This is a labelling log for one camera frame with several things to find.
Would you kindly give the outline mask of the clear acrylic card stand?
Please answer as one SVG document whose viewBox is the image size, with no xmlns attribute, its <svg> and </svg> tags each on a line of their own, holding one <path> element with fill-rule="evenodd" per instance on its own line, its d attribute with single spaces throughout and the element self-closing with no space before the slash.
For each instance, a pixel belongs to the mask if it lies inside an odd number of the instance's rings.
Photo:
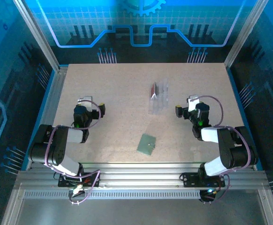
<svg viewBox="0 0 273 225">
<path fill-rule="evenodd" d="M 150 99 L 149 97 L 149 108 L 148 113 L 152 115 L 161 114 L 164 109 L 168 107 L 168 79 L 165 78 L 158 83 L 164 84 L 164 93 L 161 96 L 157 96 L 157 99 Z"/>
</svg>

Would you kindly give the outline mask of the green card holder wallet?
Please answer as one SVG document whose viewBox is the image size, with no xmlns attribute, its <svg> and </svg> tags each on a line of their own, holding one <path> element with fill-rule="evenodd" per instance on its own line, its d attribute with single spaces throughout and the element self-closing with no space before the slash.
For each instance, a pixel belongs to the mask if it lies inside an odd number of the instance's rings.
<svg viewBox="0 0 273 225">
<path fill-rule="evenodd" d="M 142 134 L 141 139 L 139 141 L 137 152 L 150 156 L 155 149 L 156 145 L 156 137 L 148 135 L 148 134 Z"/>
</svg>

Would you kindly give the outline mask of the grey metal panel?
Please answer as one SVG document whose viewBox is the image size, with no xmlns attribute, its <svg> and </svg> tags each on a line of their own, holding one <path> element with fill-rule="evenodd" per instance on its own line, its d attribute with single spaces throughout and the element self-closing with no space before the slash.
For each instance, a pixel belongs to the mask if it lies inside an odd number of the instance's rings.
<svg viewBox="0 0 273 225">
<path fill-rule="evenodd" d="M 0 225 L 273 225 L 268 190 L 230 190 L 212 203 L 195 199 L 66 199 L 15 191 Z"/>
</svg>

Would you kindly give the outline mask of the aluminium side rail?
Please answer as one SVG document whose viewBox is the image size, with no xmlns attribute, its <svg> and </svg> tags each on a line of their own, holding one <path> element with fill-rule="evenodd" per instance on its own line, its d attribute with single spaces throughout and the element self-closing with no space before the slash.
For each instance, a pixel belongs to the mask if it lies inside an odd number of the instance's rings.
<svg viewBox="0 0 273 225">
<path fill-rule="evenodd" d="M 33 142 L 33 139 L 37 133 L 38 127 L 41 124 L 52 125 L 56 115 L 57 107 L 59 104 L 63 84 L 66 78 L 68 65 L 61 65 L 59 72 L 52 72 L 49 79 L 45 94 L 42 100 L 42 104 L 37 116 L 37 120 L 34 129 L 31 134 L 31 138 L 28 144 L 27 153 L 25 155 L 21 170 L 26 171 L 30 168 L 30 162 L 28 160 L 28 151 Z"/>
</svg>

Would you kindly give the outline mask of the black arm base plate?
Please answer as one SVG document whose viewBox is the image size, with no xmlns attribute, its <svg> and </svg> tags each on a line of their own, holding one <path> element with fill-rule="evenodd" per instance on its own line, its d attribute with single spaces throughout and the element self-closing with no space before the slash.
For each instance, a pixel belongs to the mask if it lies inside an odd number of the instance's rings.
<svg viewBox="0 0 273 225">
<path fill-rule="evenodd" d="M 58 187 L 74 188 L 78 186 L 79 184 L 82 184 L 83 187 L 91 187 L 93 185 L 93 182 L 95 181 L 94 187 L 97 188 L 99 186 L 100 176 L 98 176 L 98 178 L 95 179 L 96 176 L 97 176 L 96 173 L 86 178 L 70 178 L 65 175 L 60 175 L 58 178 Z"/>
<path fill-rule="evenodd" d="M 225 181 L 219 176 L 199 175 L 195 172 L 184 172 L 179 176 L 185 188 L 222 188 L 225 187 Z"/>
</svg>

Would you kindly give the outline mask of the aluminium frame rail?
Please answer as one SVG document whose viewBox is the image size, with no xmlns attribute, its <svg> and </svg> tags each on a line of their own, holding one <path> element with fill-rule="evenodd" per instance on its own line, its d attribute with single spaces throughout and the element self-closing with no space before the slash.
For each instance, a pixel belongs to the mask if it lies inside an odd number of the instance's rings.
<svg viewBox="0 0 273 225">
<path fill-rule="evenodd" d="M 86 172 L 100 170 L 100 189 L 182 189 L 179 176 L 183 172 L 196 173 L 199 163 L 84 163 Z M 269 189 L 264 171 L 254 167 L 229 174 L 231 190 Z M 53 171 L 41 164 L 31 164 L 20 171 L 14 189 L 57 189 Z"/>
</svg>

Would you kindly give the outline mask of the aluminium corner post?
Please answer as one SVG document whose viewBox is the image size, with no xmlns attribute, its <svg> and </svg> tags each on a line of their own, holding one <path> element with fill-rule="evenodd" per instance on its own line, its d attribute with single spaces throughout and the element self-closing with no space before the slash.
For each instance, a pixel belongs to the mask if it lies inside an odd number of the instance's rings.
<svg viewBox="0 0 273 225">
<path fill-rule="evenodd" d="M 269 0 L 257 0 L 250 14 L 248 15 L 239 35 L 234 42 L 230 52 L 228 53 L 224 65 L 226 69 L 229 69 L 235 61 L 238 53 L 246 42 L 248 36 L 252 33 L 254 26 L 256 25 L 260 15 L 264 11 Z"/>
<path fill-rule="evenodd" d="M 25 0 L 13 0 L 13 2 L 41 48 L 44 56 L 48 60 L 50 66 L 55 72 L 59 72 L 60 65 L 27 3 Z"/>
</svg>

